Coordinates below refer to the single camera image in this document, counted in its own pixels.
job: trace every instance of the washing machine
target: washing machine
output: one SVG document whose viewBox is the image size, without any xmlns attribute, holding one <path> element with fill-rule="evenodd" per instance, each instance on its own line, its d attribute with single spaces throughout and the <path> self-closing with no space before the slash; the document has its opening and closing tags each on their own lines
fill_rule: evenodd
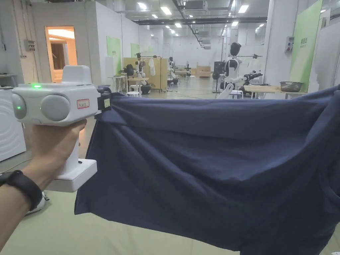
<svg viewBox="0 0 340 255">
<path fill-rule="evenodd" d="M 0 89 L 0 161 L 26 151 L 22 124 L 14 116 L 11 96 L 10 89 Z"/>
</svg>

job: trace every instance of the hand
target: hand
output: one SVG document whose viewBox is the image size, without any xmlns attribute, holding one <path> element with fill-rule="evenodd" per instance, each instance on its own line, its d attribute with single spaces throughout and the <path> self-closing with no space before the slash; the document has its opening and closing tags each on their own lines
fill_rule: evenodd
<svg viewBox="0 0 340 255">
<path fill-rule="evenodd" d="M 64 127 L 34 125 L 31 136 L 33 158 L 24 169 L 25 175 L 45 188 L 62 170 L 86 123 L 81 120 Z"/>
</svg>

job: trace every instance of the black robot head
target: black robot head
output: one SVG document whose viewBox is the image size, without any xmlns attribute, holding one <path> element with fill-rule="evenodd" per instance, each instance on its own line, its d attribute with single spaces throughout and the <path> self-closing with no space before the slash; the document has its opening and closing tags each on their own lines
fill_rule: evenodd
<svg viewBox="0 0 340 255">
<path fill-rule="evenodd" d="M 240 52 L 241 45 L 237 42 L 234 42 L 230 45 L 230 54 L 233 56 L 237 56 Z"/>
</svg>

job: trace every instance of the wrist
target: wrist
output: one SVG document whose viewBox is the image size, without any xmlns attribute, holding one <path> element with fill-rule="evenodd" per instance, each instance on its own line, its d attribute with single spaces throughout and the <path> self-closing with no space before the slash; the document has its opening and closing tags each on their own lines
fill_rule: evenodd
<svg viewBox="0 0 340 255">
<path fill-rule="evenodd" d="M 49 160 L 33 158 L 22 172 L 44 190 L 58 175 L 61 167 Z"/>
</svg>

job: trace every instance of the wooden partition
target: wooden partition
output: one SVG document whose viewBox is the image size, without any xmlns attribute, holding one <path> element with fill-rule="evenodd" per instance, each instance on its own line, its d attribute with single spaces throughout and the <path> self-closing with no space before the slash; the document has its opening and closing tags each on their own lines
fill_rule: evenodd
<svg viewBox="0 0 340 255">
<path fill-rule="evenodd" d="M 156 75 L 151 76 L 149 61 L 153 59 L 153 63 L 155 65 Z M 136 68 L 136 61 L 138 59 L 136 57 L 125 57 L 123 59 L 123 65 L 126 67 L 128 64 L 131 64 L 134 68 Z M 145 77 L 148 77 L 148 83 L 153 83 L 155 87 L 153 89 L 161 89 L 162 91 L 167 91 L 167 68 L 168 68 L 168 59 L 167 58 L 151 58 L 151 57 L 142 57 L 141 61 L 145 61 L 146 65 L 143 69 L 145 73 Z"/>
</svg>

